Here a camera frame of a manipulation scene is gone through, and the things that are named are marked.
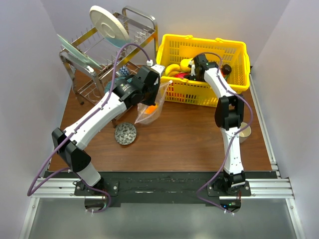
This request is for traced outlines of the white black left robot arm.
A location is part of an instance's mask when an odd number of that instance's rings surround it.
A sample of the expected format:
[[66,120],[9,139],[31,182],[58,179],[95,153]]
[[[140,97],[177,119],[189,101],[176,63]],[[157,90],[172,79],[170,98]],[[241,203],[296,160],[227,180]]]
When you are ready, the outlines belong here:
[[139,103],[154,105],[163,73],[162,65],[142,66],[137,74],[118,79],[111,93],[106,93],[76,123],[65,130],[56,128],[52,132],[58,155],[86,182],[85,188],[91,195],[99,195],[103,191],[103,183],[84,149],[105,125],[131,106]]

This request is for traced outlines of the clear zip top bag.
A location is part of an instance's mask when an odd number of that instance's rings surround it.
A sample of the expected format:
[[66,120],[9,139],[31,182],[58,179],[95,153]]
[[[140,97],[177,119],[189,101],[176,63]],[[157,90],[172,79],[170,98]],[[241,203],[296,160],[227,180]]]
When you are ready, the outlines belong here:
[[154,106],[147,106],[141,103],[138,104],[138,115],[135,124],[151,124],[160,117],[165,102],[166,92],[171,83],[172,80],[160,84]]

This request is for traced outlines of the yellow pear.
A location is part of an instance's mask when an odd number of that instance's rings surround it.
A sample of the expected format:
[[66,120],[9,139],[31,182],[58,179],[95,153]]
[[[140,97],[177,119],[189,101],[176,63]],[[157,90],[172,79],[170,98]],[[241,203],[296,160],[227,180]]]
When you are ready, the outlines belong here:
[[191,58],[182,59],[180,62],[180,68],[183,72],[190,72],[192,65],[193,65],[193,60]]

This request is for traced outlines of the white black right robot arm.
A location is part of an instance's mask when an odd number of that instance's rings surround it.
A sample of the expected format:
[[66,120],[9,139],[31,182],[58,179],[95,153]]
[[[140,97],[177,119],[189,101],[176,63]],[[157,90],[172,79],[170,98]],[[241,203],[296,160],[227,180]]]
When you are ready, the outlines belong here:
[[207,82],[218,98],[214,119],[221,130],[225,150],[225,159],[218,171],[223,176],[213,176],[210,183],[215,189],[232,196],[246,183],[241,160],[240,126],[244,118],[244,106],[248,103],[226,82],[221,71],[222,60],[219,63],[209,62],[206,54],[204,52],[193,58],[191,74],[197,80]]

